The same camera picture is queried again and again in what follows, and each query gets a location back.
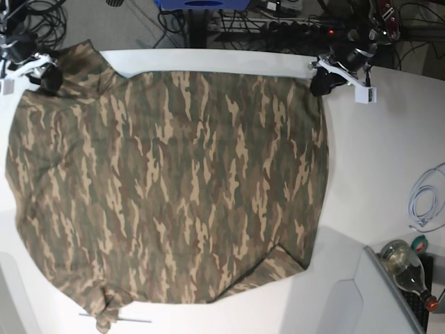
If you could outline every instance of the bottle cap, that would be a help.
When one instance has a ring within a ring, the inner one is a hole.
[[[414,241],[411,244],[411,248],[418,255],[424,254],[426,252],[426,249],[428,248],[428,240],[425,238],[424,235],[421,235],[420,237],[414,239]]]
[[[434,312],[437,309],[437,306],[439,306],[439,302],[437,301],[436,297],[429,298],[425,303],[425,308],[429,312]]]

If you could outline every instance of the floor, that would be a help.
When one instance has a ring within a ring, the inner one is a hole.
[[[303,1],[301,17],[321,14],[317,1]],[[394,0],[397,3],[407,0]],[[331,0],[330,7],[342,11],[345,0]],[[445,6],[430,4],[434,11],[445,17]],[[68,33],[63,46],[68,47],[86,39],[92,40],[98,50],[112,49],[149,49],[162,36],[163,29],[157,22],[158,9],[153,0],[126,0],[123,7],[112,8],[105,0],[68,0],[65,3],[68,13]],[[404,18],[437,20],[427,10],[422,13],[417,6],[407,6],[403,11]],[[445,62],[437,60],[434,49],[424,46],[413,52],[411,48],[421,43],[400,43],[400,57],[403,59],[403,71],[422,74],[428,77],[445,79]],[[158,48],[183,47],[179,35],[168,34]],[[444,44],[436,44],[438,54],[445,53]]]

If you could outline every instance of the white label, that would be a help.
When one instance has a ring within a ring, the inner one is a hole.
[[[267,3],[267,9],[270,9],[270,10],[277,10],[277,4],[276,4],[275,2],[270,2],[270,1],[268,1],[268,3]]]

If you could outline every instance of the red bottle cap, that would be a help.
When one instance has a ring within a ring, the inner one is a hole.
[[[439,302],[436,297],[431,297],[425,303],[425,308],[430,312],[434,312],[437,309],[437,306],[439,306]]]

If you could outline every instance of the metal rod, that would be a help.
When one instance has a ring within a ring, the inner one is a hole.
[[[92,316],[90,316],[89,314],[86,313],[79,313],[79,315],[81,315],[82,317],[89,317],[89,318],[93,318]],[[153,321],[151,320],[139,320],[139,319],[127,319],[127,318],[118,318],[118,321],[129,321],[129,322],[141,322],[144,324],[152,324]]]

